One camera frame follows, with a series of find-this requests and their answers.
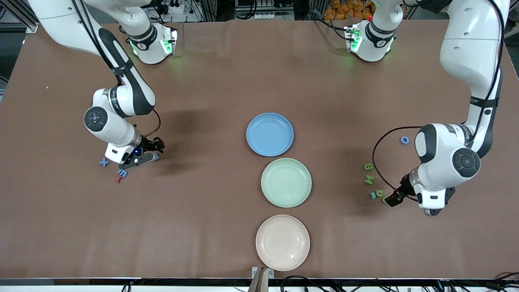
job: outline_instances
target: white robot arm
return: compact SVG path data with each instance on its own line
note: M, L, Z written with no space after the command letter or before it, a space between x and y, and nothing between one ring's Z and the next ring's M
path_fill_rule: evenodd
M135 54L146 64L156 64L173 53L177 31L151 23L140 8L151 0L84 0L117 20L130 38Z
M390 50L403 12L402 0L375 0L371 21L362 21L346 33L348 48L359 58L374 62ZM492 145L492 127L498 105L503 22L509 0L407 0L406 5L428 5L436 12L446 5L449 26L440 53L442 67L465 82L470 90L467 121L427 124L415 138L421 164L402 178L401 186L386 199L395 206L409 195L428 216L437 215L455 186L473 178Z
M84 116L86 128L108 143L105 156L128 165L137 154L162 152L164 146L159 138L147 140L124 119L150 113L155 106L155 95L115 36L90 16L81 0L29 2L52 39L65 47L101 56L117 77L118 85L94 93Z

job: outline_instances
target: brown table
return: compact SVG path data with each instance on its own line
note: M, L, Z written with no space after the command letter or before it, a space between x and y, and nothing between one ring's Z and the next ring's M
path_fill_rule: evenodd
M389 129L465 120L470 92L439 62L446 21L404 21L378 63L347 54L311 21L172 26L181 29L177 56L136 61L157 95L166 153L121 184L117 165L98 164L105 143L83 125L93 92L113 86L113 75L41 28L27 36L0 104L0 277L248 277L262 264L256 231L277 214L301 220L311 237L289 274L491 278L519 268L519 83L506 52L492 151L430 218L409 200L371 200L390 191L363 165ZM274 158L245 141L248 122L269 111L295 128L282 157L312 174L296 208L266 200L260 177ZM129 120L141 132L156 126L154 115ZM378 150L395 184L419 163L412 144L399 143L415 133L390 135Z

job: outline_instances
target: cable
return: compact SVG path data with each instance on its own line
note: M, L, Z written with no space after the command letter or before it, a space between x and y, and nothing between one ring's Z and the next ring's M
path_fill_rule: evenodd
M413 11L411 12L411 14L407 17L407 19L411 19L411 17L415 14L416 10L418 9L418 7L416 7L415 9L413 9Z
M508 278L508 277L515 276L515 275L519 275L519 272L506 274L506 275L504 275L503 277L499 277L499 278L497 278L497 279L494 279L494 281L504 280L504 279L506 279L506 278Z
M2 16L0 16L0 19L2 19L5 15L5 12L7 11L7 9L5 9L2 5L0 5L0 13L2 13Z
M324 21L324 20L322 20L322 19L317 19L317 18L316 18L316 19L311 19L311 20L313 20L313 21L319 21L319 22L321 22L321 23L324 23L324 25L328 26L329 28L333 28L333 29L336 29L336 30L338 30L338 31L347 31L347 29L345 29L345 28L339 28L339 27L337 27L337 26L333 26L333 25L327 23L326 21Z
M196 10L198 11L198 14L200 14L200 18L206 22L206 18L202 15L202 12L200 12L200 8L198 8L198 4L194 4L196 6Z
M397 190L395 187L393 187L392 184L390 184L383 176L382 174L380 173L380 171L378 170L377 168L377 164L375 163L375 151L377 150L377 146L380 144L380 142L383 140L383 138L385 138L387 135L391 134L392 132L394 131L398 131L398 130L402 130L402 129L421 129L422 126L406 126L406 127L399 127L399 128L394 128L392 130L389 130L389 132L385 133L376 143L375 143L375 146L373 147L373 153L371 154L371 160L373 161L373 168L375 169L375 171L377 172L377 174L380 176L380 178L389 186L391 187L395 192L405 196L406 198L412 200L412 201L415 201L417 202L418 200L413 198L413 197L410 197L409 195L407 194L404 194L402 192L400 192L399 190Z
M245 17L240 17L238 15L236 15L235 17L238 19L243 19L243 20L250 19L251 17L253 17L256 14L257 5L258 5L257 1L254 0L254 3L251 3L251 9L249 10L249 12L246 14Z
M159 113L157 113L157 111L156 111L155 109L153 109L153 112L157 115L157 118L158 118L158 120L159 120L159 125L157 126L157 128L155 128L155 130L153 130L153 131L147 133L146 135L142 136L143 138L148 137L149 135L155 133L156 131L158 131L158 129L160 129L160 124L161 124L162 122L160 121Z
M487 100L490 97L490 94L492 93L492 91L494 91L494 86L496 84L497 75L499 73L499 67L501 65L501 57L503 55L503 45L504 45L504 19L503 19L503 14L501 13L501 9L499 9L499 7L494 2L494 0L487 0L487 1L490 2L490 4L492 4L492 6L494 7L494 10L496 11L497 15L499 16L499 20L500 20L500 24L501 24L501 39L499 41L499 48L498 48L499 51L498 51L498 57L497 57L496 71L494 73L494 78L492 79L492 86L490 87L490 90L488 91L485 100Z
M130 292L130 291L131 291L131 284L132 284L132 283L133 283L133 282L125 283L125 284L122 286L122 290L121 290L121 292L125 292L126 287L128 287L128 290L126 290L126 292Z
M118 28L118 29L119 29L119 32L120 32L120 33L126 34L126 31L122 28L122 25L119 25L119 28ZM127 38L125 39L125 43L127 43L127 44L130 43L130 38L129 38L129 37L127 37Z
M94 47L98 50L99 52L99 55L101 56L101 58L104 60L104 62L108 65L108 67L110 69L113 68L113 65L111 64L111 62L108 60L108 57L106 56L106 54L104 53L102 47L101 47L101 44L99 43L99 40L97 39L96 37L96 34L95 34L95 31L94 31L94 28L93 28L93 25L92 25L92 22L90 21L90 17L88 16L88 10L85 6L85 3L83 2L83 0L79 0L79 2L81 3L81 6L83 8L83 11L85 13L85 18L88 20L88 23L90 25L90 30L88 29L87 27L87 23L85 22L85 19L83 18L83 15L81 14L81 12L79 11L79 8L77 6L77 0L73 0L72 1L72 4L74 5L74 8L76 9L76 12L79 16L79 19L81 20L81 23L83 24L83 27L85 28L85 30L87 31L87 34L88 36L90 37L90 39L92 40L93 44L94 44ZM118 75L115 75L115 78L117 79L117 86L121 86L122 85L122 80L121 78L118 76Z
M159 10L157 9L157 7L153 6L153 9L155 9L155 12L159 16L160 24L164 24L164 19L162 19L162 15L159 13Z
M440 289L440 292L445 292L445 288L443 287L442 283L440 283L440 280L436 280L436 283L438 283L438 288Z
M311 14L315 14L317 16L317 18L315 18L316 20L323 18L323 15L319 11L314 9L314 10L310 10L308 13L306 13L306 17L304 20L308 20L308 18L310 17Z
M288 276L288 277L283 278L283 281L281 281L281 285L279 286L279 289L281 290L281 292L285 292L285 290L284 290L285 281L288 280L288 279L291 279L291 278L301 278L301 279L304 279L304 280L308 281L309 283L311 283L313 286L321 289L323 292L330 292L330 291L324 289L321 285L316 284L314 281L310 280L309 278L303 277L303 276L298 276L298 275L292 275L292 276Z
M465 292L471 292L470 290L468 290L467 288L465 288L465 286L461 285L461 284L457 284L458 286L461 287L461 289L465 290Z
M330 20L330 24L332 25L333 31L334 31L334 32L335 32L335 33L336 33L340 38L345 39L345 40L347 40L347 41L352 41L352 42L354 41L354 39L351 38L351 37L345 37L345 36L340 35L340 33L337 31L337 29L335 28L335 26L333 25L333 22L332 22L331 20Z
M281 15L281 17L283 18L284 21L288 21L288 19L285 18L285 16L283 15L283 13L281 13L281 7L278 7L279 9L279 15Z
M405 0L402 0L402 3L407 6L407 7L418 7L418 6L421 6L421 5L424 5L424 4L427 4L429 2L431 2L432 0L428 0L428 1L424 1L423 3L416 3L414 5L409 5L405 2Z

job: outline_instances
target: blue plus sign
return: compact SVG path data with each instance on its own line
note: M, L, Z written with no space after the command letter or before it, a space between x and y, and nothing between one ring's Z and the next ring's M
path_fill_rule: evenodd
M103 157L103 160L99 161L99 164L102 164L103 167L106 167L108 165L108 163L110 163L110 162L106 160L106 157Z

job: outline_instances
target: metal frame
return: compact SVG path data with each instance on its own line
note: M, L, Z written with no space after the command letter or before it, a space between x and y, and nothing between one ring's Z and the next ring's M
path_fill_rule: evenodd
M200 7L206 22L216 21L217 0L200 0Z
M21 23L2 23L0 32L36 33L38 18L23 0L0 0L0 4L7 9Z
M7 86L7 83L9 82L9 78L3 77L0 75L0 85Z

